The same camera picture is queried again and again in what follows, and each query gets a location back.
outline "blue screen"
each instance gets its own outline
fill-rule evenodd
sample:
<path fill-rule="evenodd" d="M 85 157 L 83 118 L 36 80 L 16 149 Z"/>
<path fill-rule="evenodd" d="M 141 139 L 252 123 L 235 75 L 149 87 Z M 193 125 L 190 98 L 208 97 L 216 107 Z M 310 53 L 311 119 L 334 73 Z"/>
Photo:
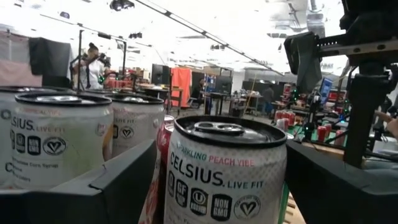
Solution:
<path fill-rule="evenodd" d="M 328 79 L 328 78 L 323 78 L 322 85 L 320 88 L 320 94 L 321 94 L 321 105 L 325 105 L 325 103 L 328 101 L 329 97 L 329 92 L 331 90 L 331 87 L 333 85 L 333 81 Z"/>

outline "white shirt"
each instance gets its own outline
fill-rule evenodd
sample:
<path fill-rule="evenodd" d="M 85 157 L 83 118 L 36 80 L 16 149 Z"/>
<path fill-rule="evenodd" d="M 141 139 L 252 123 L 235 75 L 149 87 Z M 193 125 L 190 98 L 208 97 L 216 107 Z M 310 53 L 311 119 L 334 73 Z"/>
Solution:
<path fill-rule="evenodd" d="M 105 66 L 104 63 L 100 62 L 99 60 L 95 60 L 94 62 L 91 62 L 89 65 L 90 68 L 90 89 L 91 90 L 99 90 L 103 89 L 104 86 L 98 83 L 98 79 L 100 75 L 102 75 L 105 72 Z M 86 73 L 86 67 L 83 66 L 80 68 L 80 81 L 81 84 L 83 85 L 83 88 L 87 88 L 87 73 Z"/>

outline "ceiling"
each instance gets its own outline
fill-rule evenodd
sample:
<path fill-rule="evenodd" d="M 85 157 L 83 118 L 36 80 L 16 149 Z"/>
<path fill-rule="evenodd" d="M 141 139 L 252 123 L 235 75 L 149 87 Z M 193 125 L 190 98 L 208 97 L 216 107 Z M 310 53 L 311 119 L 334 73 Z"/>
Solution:
<path fill-rule="evenodd" d="M 326 35 L 340 33 L 338 20 L 343 15 L 342 7 L 339 6 L 340 0 L 312 1 L 325 15 Z M 198 36 L 198 34 L 138 2 L 135 3 L 134 9 L 121 12 L 110 10 L 109 2 L 109 0 L 25 0 L 24 4 L 52 17 L 59 17 L 60 12 L 66 11 L 70 14 L 70 21 L 113 35 L 127 37 L 130 33 L 142 32 L 143 38 L 135 41 L 151 45 L 159 52 L 173 52 L 170 57 L 182 58 L 181 60 L 195 58 L 239 68 L 255 67 L 253 64 L 248 64 L 248 59 L 228 49 L 210 50 L 210 46 L 215 44 L 212 40 L 181 38 Z M 244 3 L 230 0 L 152 0 L 152 2 L 217 36 L 245 54 L 288 72 L 284 50 L 278 49 L 284 39 L 271 38 L 267 34 L 292 35 L 298 28 L 305 31 L 310 0 L 248 0 Z M 39 21 L 31 19 L 29 23 L 19 19 L 17 24 L 35 26 L 38 30 L 48 30 L 47 27 L 51 27 L 51 35 L 60 35 L 62 38 L 78 37 L 77 27 L 58 25 L 57 21 L 43 19 Z M 108 43 L 107 40 L 97 41 L 103 45 Z"/>

